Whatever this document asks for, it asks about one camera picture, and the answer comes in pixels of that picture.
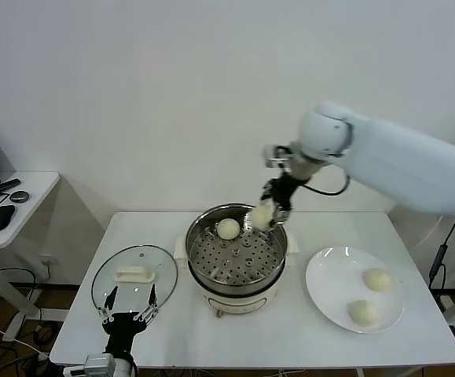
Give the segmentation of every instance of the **floor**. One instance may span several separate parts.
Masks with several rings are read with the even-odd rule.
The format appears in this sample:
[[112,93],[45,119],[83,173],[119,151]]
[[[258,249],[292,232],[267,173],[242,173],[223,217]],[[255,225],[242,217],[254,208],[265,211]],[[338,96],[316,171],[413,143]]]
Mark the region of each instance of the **floor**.
[[[58,309],[67,309],[74,297],[75,291],[66,291],[66,290],[49,290],[42,293],[39,301],[37,302],[38,306],[58,308]],[[12,319],[15,313],[14,308],[0,298],[0,329],[6,327],[6,324]],[[30,331],[35,329],[36,322],[27,321],[21,329],[20,336],[28,334]],[[21,340],[34,344],[32,335],[24,336]],[[52,344],[46,345],[42,348],[44,351],[51,349]],[[1,350],[0,356],[0,366],[14,360],[17,357],[22,357],[28,355],[31,351],[21,344],[13,343],[3,343],[0,346],[10,347],[12,350],[15,350],[17,355],[12,350]],[[15,368],[14,365],[10,365],[6,368],[0,369],[0,377],[26,377],[25,372],[21,370],[22,363],[18,365],[18,368]],[[54,371],[41,371],[44,376],[54,377]],[[382,371],[376,369],[369,369],[365,371],[366,377],[376,377],[380,375]],[[277,371],[265,370],[265,371],[238,371],[238,370],[215,370],[215,371],[158,371],[154,369],[141,369],[139,372],[139,377],[267,377],[277,373]],[[311,370],[304,372],[296,372],[295,377],[354,377],[356,373],[351,370]],[[440,366],[440,367],[426,367],[424,372],[418,371],[413,373],[411,377],[455,377],[455,365],[449,366]]]

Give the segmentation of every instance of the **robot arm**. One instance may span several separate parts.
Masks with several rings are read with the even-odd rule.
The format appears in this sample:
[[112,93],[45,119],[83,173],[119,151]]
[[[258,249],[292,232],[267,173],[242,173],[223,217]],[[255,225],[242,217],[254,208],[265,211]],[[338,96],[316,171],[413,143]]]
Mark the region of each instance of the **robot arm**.
[[265,158],[283,169],[262,195],[273,199],[274,224],[288,218],[293,192],[328,164],[408,207],[455,216],[455,145],[337,104],[308,112],[298,141],[267,148]]

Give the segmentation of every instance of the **power outlet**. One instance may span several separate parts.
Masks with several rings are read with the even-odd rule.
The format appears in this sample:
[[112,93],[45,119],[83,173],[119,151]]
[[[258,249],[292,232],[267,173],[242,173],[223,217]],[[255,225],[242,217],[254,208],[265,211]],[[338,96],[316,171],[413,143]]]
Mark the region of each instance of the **power outlet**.
[[57,264],[56,257],[51,254],[40,254],[39,260],[43,265],[56,265]]

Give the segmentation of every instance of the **white plate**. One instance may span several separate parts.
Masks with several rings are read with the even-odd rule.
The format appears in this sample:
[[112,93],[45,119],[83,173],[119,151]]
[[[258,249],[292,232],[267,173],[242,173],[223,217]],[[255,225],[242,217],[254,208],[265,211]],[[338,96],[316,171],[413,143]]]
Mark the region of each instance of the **white plate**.
[[[389,291],[373,291],[363,282],[363,272],[376,267],[391,274],[393,287]],[[397,323],[403,312],[403,293],[396,276],[384,262],[353,247],[327,247],[316,253],[307,265],[306,285],[319,310],[347,330],[365,334],[386,331]],[[347,306],[357,300],[370,301],[376,307],[377,324],[363,327],[353,322]]]

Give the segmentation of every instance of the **glass lid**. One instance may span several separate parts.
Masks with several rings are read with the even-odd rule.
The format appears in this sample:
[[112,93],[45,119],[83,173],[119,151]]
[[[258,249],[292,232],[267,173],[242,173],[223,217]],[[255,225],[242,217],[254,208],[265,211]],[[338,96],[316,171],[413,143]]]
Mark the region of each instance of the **glass lid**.
[[139,312],[149,304],[152,286],[156,286],[157,306],[173,293],[178,268],[170,253],[153,245],[128,247],[107,260],[96,273],[91,287],[93,304],[105,307],[115,295],[113,313]]

